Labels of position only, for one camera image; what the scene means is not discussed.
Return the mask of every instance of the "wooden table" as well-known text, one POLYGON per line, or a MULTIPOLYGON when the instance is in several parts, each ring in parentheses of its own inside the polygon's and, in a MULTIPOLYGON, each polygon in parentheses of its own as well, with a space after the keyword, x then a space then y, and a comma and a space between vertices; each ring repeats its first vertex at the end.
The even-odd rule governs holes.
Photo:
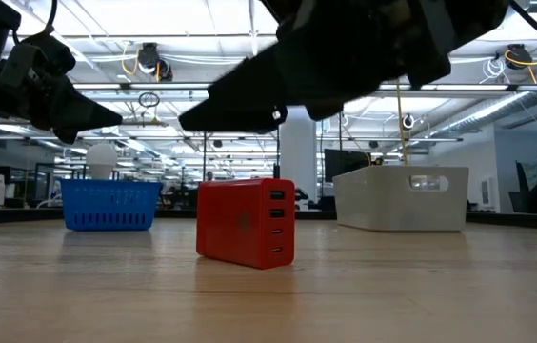
POLYGON ((537 230, 372 233, 298 222, 291 267, 151 232, 0 225, 0 342, 537 342, 537 230))

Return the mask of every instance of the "robotic hand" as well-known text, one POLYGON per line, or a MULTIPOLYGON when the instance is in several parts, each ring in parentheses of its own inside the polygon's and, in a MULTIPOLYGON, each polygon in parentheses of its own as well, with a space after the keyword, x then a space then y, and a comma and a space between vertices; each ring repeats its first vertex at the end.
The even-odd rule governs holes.
POLYGON ((79 131, 122 123, 122 116, 73 87, 66 73, 76 62, 70 49, 50 36, 52 27, 16 44, 8 60, 2 60, 9 32, 16 37, 20 23, 21 15, 0 1, 0 117, 29 119, 70 144, 79 131))
MULTIPOLYGON (((448 53, 496 28, 509 3, 262 1, 281 23, 278 43, 209 87, 209 99, 180 116, 184 130, 269 132, 286 120, 288 105, 306 106, 312 119, 321 120, 405 74, 412 87, 421 87, 448 75, 448 53)), ((57 1, 52 4, 49 23, 57 1)), ((0 116, 29 119, 66 143, 79 131, 121 124, 119 114, 74 89, 66 73, 75 60, 50 36, 51 25, 1 59, 9 32, 16 38, 20 22, 19 13, 0 1, 0 116)), ((161 71, 169 80, 169 68, 161 71)))
POLYGON ((499 26, 509 0, 262 0, 278 43, 209 87, 180 116, 188 131, 274 131, 287 105, 313 120, 403 75, 413 88, 450 74, 448 54, 499 26))

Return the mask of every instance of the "usb port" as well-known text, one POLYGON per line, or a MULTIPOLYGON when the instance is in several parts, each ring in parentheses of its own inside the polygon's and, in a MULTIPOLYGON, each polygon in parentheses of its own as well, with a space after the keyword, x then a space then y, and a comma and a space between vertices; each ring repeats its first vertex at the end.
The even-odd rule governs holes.
POLYGON ((286 193, 281 191, 270 191, 271 200, 283 200, 286 198, 286 193))
POLYGON ((270 210, 271 218, 283 218, 286 216, 286 212, 281 209, 270 210))

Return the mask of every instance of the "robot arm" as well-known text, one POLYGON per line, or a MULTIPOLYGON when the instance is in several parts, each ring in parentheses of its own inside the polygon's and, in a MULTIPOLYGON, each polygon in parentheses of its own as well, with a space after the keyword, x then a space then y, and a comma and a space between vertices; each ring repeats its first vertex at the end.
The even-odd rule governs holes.
POLYGON ((274 131, 287 106, 314 120, 403 75, 413 88, 450 74, 448 54, 499 26, 508 0, 262 0, 278 42, 209 87, 180 116, 189 131, 274 131))

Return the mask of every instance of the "bin handle cutout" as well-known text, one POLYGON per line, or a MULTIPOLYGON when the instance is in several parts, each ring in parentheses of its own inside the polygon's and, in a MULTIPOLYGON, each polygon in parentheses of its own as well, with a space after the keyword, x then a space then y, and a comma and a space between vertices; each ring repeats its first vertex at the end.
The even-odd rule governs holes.
POLYGON ((443 175, 412 175, 407 180, 410 190, 414 192, 448 191, 448 179, 443 175))

